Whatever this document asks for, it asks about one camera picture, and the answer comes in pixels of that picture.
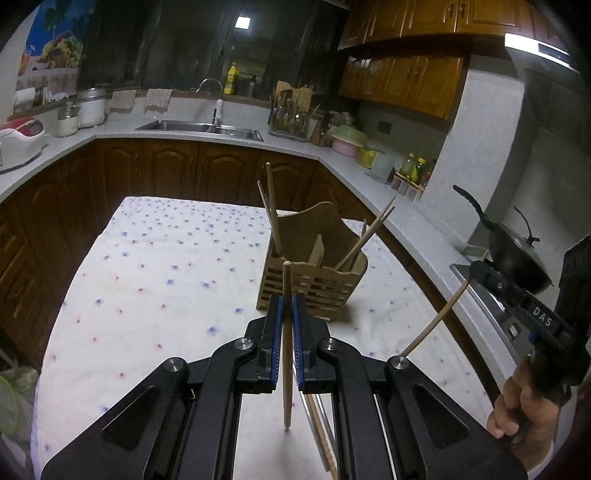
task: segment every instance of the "upper cabinet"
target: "upper cabinet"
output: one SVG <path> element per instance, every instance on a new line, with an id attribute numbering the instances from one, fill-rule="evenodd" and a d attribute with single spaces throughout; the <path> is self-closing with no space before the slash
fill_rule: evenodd
<path id="1" fill-rule="evenodd" d="M 453 33 L 456 20 L 454 0 L 408 0 L 402 35 Z"/>
<path id="2" fill-rule="evenodd" d="M 386 65 L 382 75 L 381 88 L 374 94 L 372 100 L 405 106 L 410 89 L 414 84 L 418 59 L 417 55 L 385 59 Z"/>
<path id="3" fill-rule="evenodd" d="M 544 18 L 544 16 L 538 12 L 534 7 L 530 7 L 531 16 L 533 21 L 534 38 L 541 42 L 552 45 L 553 47 L 559 48 L 566 51 L 566 47 L 562 40 L 558 37 L 558 32 L 554 29 L 550 23 Z"/>
<path id="4" fill-rule="evenodd" d="M 368 25 L 374 14 L 375 0 L 356 0 L 349 12 L 347 24 L 340 39 L 339 50 L 365 41 Z"/>
<path id="5" fill-rule="evenodd" d="M 525 0 L 463 0 L 459 4 L 456 31 L 530 37 L 533 35 L 530 6 Z"/>
<path id="6" fill-rule="evenodd" d="M 531 10 L 527 0 L 358 1 L 349 13 L 340 48 L 442 33 L 497 36 L 515 33 L 531 37 L 535 22 Z M 542 20 L 539 35 L 553 35 L 544 30 Z"/>
<path id="7" fill-rule="evenodd" d="M 461 57 L 421 55 L 406 107 L 447 119 L 460 82 Z"/>
<path id="8" fill-rule="evenodd" d="M 448 120 L 464 79 L 463 57 L 401 55 L 363 60 L 357 87 L 341 92 L 351 98 L 403 106 Z"/>
<path id="9" fill-rule="evenodd" d="M 365 42 L 397 38 L 402 34 L 407 0 L 377 0 Z"/>

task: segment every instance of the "white floral tablecloth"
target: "white floral tablecloth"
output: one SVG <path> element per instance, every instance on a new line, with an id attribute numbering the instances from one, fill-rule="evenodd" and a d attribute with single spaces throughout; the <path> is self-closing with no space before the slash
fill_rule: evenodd
<path id="1" fill-rule="evenodd" d="M 361 230 L 360 222 L 347 224 Z M 163 360 L 198 360 L 243 335 L 262 315 L 255 305 L 269 235 L 261 208 L 152 197 L 121 203 L 78 269 L 51 333 L 31 439 L 37 477 Z M 379 238 L 363 251 L 367 273 L 346 318 L 329 328 L 362 354 L 387 359 L 435 311 Z M 445 325 L 410 359 L 485 424 L 491 404 Z M 280 392 L 244 396 L 234 478 L 330 478 L 296 391 L 289 432 Z"/>

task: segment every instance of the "white container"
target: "white container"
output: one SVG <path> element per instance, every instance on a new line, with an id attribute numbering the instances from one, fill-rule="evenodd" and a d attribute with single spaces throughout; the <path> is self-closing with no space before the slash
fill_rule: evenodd
<path id="1" fill-rule="evenodd" d="M 78 131 L 79 122 L 78 107 L 68 102 L 65 107 L 57 111 L 57 136 L 74 135 Z"/>
<path id="2" fill-rule="evenodd" d="M 93 127 L 105 121 L 107 92 L 104 88 L 89 88 L 76 94 L 80 128 Z"/>

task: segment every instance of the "stainless steel sink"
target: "stainless steel sink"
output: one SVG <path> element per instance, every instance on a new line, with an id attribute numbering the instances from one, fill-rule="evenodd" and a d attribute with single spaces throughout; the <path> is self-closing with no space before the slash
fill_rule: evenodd
<path id="1" fill-rule="evenodd" d="M 199 132 L 215 135 L 224 135 L 226 137 L 241 138 L 243 140 L 256 140 L 264 142 L 258 130 L 250 128 L 229 127 L 228 125 L 219 125 L 214 127 L 212 124 L 200 124 L 198 122 L 184 122 L 182 120 L 156 120 L 147 125 L 142 125 L 136 130 L 167 130 L 176 132 Z"/>

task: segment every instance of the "range hood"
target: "range hood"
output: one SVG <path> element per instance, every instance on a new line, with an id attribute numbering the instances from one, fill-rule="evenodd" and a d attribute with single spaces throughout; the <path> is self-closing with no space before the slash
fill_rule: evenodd
<path id="1" fill-rule="evenodd" d="M 517 74 L 541 127 L 591 155 L 591 103 L 570 55 L 533 38 L 505 34 Z"/>

